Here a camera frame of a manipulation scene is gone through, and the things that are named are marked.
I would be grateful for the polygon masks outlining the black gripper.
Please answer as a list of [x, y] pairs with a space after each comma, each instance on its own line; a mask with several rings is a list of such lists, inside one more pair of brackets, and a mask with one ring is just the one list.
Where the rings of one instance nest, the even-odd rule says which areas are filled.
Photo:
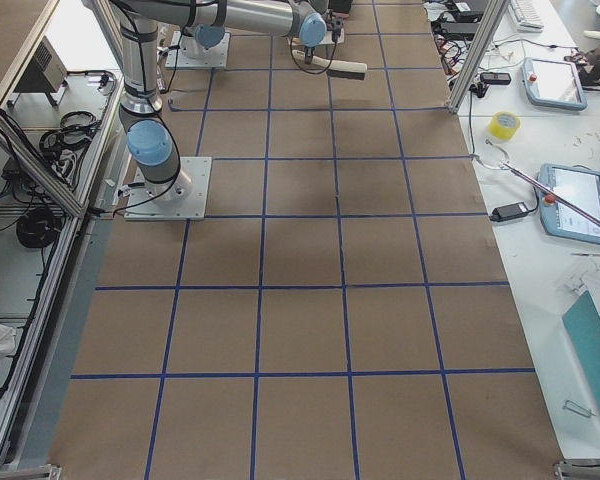
[[315, 48], [314, 47], [304, 47], [304, 60], [312, 60], [314, 55]]

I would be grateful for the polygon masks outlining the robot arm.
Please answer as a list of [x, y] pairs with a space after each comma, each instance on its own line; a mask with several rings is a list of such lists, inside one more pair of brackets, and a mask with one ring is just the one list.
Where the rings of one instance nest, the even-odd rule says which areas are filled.
[[190, 59], [215, 48], [226, 29], [297, 38], [308, 47], [317, 46], [327, 33], [326, 1], [115, 1], [122, 36], [124, 92], [119, 105], [127, 141], [150, 148], [165, 140], [163, 158], [152, 166], [135, 157], [153, 195], [161, 196], [170, 187], [180, 192], [188, 181], [180, 172], [174, 141], [161, 120], [158, 92], [158, 24], [176, 26], [180, 31], [176, 47]]

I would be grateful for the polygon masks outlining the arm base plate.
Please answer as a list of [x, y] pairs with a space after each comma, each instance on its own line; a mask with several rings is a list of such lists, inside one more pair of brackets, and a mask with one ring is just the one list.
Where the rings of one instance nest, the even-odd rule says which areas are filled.
[[181, 34], [175, 31], [170, 40], [165, 67], [178, 70], [224, 69], [227, 66], [231, 35], [224, 33], [223, 38], [214, 46], [205, 47], [195, 37], [186, 36], [180, 40]]
[[137, 167], [134, 182], [138, 188], [130, 192], [130, 206], [124, 210], [129, 221], [200, 221], [205, 217], [211, 157], [182, 157], [175, 184], [153, 184], [145, 181]]

